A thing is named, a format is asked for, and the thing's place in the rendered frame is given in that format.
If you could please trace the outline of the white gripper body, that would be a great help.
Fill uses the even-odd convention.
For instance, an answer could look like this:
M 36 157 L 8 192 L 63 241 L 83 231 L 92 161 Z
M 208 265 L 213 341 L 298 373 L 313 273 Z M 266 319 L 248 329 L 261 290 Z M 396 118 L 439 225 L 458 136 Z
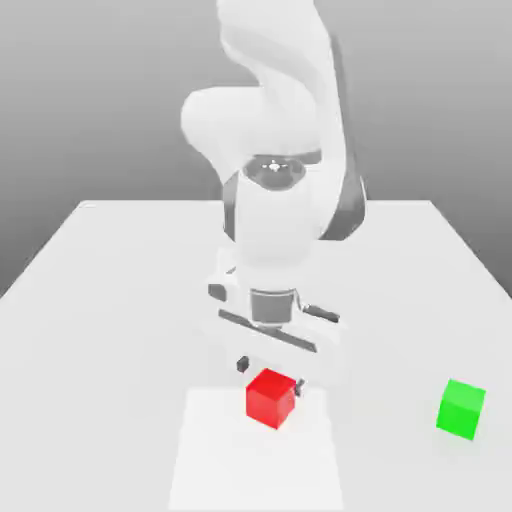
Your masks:
M 342 374 L 345 324 L 297 314 L 278 330 L 263 330 L 229 311 L 208 317 L 208 338 L 233 359 L 247 356 L 274 371 L 317 385 L 335 385 Z

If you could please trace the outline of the small red cube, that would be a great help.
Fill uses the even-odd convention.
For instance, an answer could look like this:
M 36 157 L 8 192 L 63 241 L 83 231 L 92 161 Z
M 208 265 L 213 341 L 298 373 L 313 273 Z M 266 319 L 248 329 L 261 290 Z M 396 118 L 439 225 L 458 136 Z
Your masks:
M 265 368 L 246 386 L 246 415 L 263 425 L 279 429 L 295 407 L 296 381 Z

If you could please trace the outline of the small green cube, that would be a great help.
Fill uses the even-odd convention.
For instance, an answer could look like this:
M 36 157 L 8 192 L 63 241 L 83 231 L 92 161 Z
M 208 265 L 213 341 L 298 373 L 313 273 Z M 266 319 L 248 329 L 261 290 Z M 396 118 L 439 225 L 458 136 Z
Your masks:
M 449 379 L 440 400 L 435 426 L 445 432 L 473 441 L 487 391 Z

